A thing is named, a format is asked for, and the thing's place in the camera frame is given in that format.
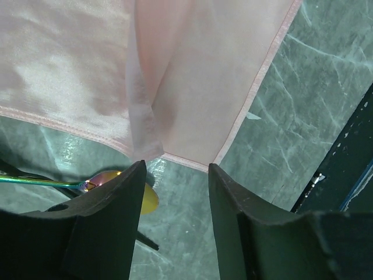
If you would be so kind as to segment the pink satin napkin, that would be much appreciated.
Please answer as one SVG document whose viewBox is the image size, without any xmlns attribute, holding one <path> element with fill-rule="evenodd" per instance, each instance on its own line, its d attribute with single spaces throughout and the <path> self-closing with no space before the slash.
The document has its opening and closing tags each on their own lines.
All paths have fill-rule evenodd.
<svg viewBox="0 0 373 280">
<path fill-rule="evenodd" d="M 300 1 L 2 1 L 1 115 L 206 171 Z"/>
</svg>

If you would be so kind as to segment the black utensil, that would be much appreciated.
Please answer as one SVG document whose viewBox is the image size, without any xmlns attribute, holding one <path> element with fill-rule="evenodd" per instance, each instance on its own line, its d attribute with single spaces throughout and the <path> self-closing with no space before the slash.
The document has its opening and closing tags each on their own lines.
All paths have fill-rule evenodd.
<svg viewBox="0 0 373 280">
<path fill-rule="evenodd" d="M 1 183 L 19 183 L 53 187 L 70 199 L 83 195 L 84 193 L 111 181 L 121 173 L 122 172 L 118 170 L 107 170 L 99 172 L 84 181 L 55 181 L 39 174 L 22 171 L 4 160 L 1 160 Z M 153 189 L 153 186 L 149 184 L 148 180 L 146 180 L 141 214 L 149 214 L 155 211 L 158 205 L 159 197 Z"/>
</svg>

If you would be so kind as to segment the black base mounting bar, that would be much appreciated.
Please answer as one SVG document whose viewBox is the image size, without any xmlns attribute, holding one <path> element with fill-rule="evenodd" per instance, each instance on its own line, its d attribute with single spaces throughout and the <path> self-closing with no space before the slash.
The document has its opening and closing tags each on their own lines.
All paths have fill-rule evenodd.
<svg viewBox="0 0 373 280">
<path fill-rule="evenodd" d="M 291 212 L 345 209 L 371 167 L 372 87 L 369 87 Z"/>
</svg>

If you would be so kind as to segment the iridescent metal spoon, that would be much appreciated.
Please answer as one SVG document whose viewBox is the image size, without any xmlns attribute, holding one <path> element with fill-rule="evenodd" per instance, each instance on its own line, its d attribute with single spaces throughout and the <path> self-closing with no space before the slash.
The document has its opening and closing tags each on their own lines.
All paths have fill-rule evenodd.
<svg viewBox="0 0 373 280">
<path fill-rule="evenodd" d="M 30 184 L 37 186 L 49 186 L 57 188 L 65 188 L 68 190 L 76 190 L 80 193 L 86 193 L 94 188 L 97 188 L 114 178 L 118 177 L 122 172 L 116 170 L 102 171 L 92 178 L 80 182 L 64 182 L 64 181 L 52 181 L 50 179 L 36 178 L 34 175 L 21 175 L 21 176 L 10 176 L 1 175 L 2 183 L 20 183 Z M 145 183 L 145 190 L 142 201 L 141 215 L 149 214 L 154 212 L 159 206 L 159 197 L 155 190 Z"/>
</svg>

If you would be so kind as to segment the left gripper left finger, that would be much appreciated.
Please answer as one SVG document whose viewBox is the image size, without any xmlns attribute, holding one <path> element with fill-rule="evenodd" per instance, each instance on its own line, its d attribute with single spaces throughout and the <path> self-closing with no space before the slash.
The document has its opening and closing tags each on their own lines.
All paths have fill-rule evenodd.
<svg viewBox="0 0 373 280">
<path fill-rule="evenodd" d="M 128 279 L 146 174 L 138 161 L 46 211 L 1 211 L 1 278 Z"/>
</svg>

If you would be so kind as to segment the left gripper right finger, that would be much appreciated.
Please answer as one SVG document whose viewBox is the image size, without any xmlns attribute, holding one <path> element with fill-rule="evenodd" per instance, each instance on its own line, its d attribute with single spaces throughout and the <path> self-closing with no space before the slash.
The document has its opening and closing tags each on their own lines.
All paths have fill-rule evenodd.
<svg viewBox="0 0 373 280">
<path fill-rule="evenodd" d="M 221 279 L 371 279 L 372 214 L 286 211 L 210 164 Z"/>
</svg>

